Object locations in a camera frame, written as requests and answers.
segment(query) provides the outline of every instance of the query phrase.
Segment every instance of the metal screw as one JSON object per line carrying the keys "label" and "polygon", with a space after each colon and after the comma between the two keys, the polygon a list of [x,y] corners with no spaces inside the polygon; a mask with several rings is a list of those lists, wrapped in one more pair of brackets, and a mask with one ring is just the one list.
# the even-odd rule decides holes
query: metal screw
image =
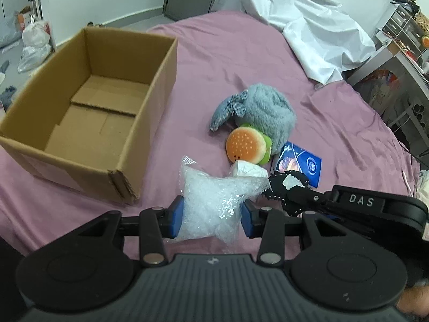
{"label": "metal screw", "polygon": [[219,262],[219,259],[217,259],[217,258],[213,257],[213,258],[210,258],[209,260],[207,260],[207,262],[208,262],[210,265],[216,265],[216,264]]}
{"label": "metal screw", "polygon": [[148,253],[143,257],[143,261],[148,264],[160,264],[164,261],[165,257],[160,253]]}
{"label": "metal screw", "polygon": [[282,257],[277,253],[264,253],[260,256],[260,260],[266,264],[277,264],[282,260]]}

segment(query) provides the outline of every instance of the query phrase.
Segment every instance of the white tissue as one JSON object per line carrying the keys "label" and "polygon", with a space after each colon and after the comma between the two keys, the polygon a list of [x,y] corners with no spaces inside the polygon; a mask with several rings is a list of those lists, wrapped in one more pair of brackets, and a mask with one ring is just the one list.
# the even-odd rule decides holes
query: white tissue
{"label": "white tissue", "polygon": [[235,161],[235,163],[231,166],[230,174],[233,177],[268,177],[268,172],[266,169],[256,164],[242,160]]}
{"label": "white tissue", "polygon": [[301,184],[301,181],[299,181],[298,179],[296,179],[293,175],[288,175],[283,183],[282,183],[286,189],[290,190],[291,188],[293,188],[294,186],[300,186],[301,188],[304,187],[304,185]]}

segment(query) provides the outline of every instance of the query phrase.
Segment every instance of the plastic bag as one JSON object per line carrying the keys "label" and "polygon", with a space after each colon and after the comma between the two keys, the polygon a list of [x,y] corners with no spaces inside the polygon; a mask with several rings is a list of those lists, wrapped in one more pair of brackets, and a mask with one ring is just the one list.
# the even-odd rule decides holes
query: plastic bag
{"label": "plastic bag", "polygon": [[418,200],[429,205],[429,171],[420,171],[416,183],[416,196]]}
{"label": "plastic bag", "polygon": [[22,49],[22,58],[18,64],[18,73],[37,68],[51,54],[51,45],[43,47],[24,47]]}
{"label": "plastic bag", "polygon": [[182,160],[184,196],[182,227],[178,240],[216,236],[226,244],[238,237],[240,203],[270,188],[267,178],[216,178],[195,169],[189,157]]}
{"label": "plastic bag", "polygon": [[391,71],[378,69],[360,81],[355,90],[381,116],[398,98],[400,85]]}
{"label": "plastic bag", "polygon": [[29,24],[22,32],[22,40],[24,41],[24,45],[43,47],[44,45],[48,44],[51,36],[47,33],[47,25],[48,23],[46,21],[41,20],[34,22],[32,19],[32,23]]}
{"label": "plastic bag", "polygon": [[11,15],[0,22],[0,47],[10,45],[22,36],[22,32],[16,30],[15,20],[16,16]]}

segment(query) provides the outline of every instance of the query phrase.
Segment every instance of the burger plush toy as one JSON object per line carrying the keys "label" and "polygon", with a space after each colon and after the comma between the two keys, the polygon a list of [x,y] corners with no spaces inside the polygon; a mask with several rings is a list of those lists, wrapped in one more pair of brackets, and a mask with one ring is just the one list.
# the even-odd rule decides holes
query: burger plush toy
{"label": "burger plush toy", "polygon": [[271,147],[271,139],[250,125],[234,129],[226,145],[227,155],[232,163],[244,160],[260,165],[268,163]]}

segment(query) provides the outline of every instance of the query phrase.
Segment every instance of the gray plush toy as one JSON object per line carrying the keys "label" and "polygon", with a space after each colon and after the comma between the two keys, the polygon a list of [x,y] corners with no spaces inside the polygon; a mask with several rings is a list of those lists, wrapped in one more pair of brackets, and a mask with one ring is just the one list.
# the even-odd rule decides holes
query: gray plush toy
{"label": "gray plush toy", "polygon": [[232,116],[238,127],[248,123],[269,136],[272,140],[271,155],[280,152],[297,121],[285,96],[263,83],[252,85],[221,102],[213,114],[210,130],[216,131]]}

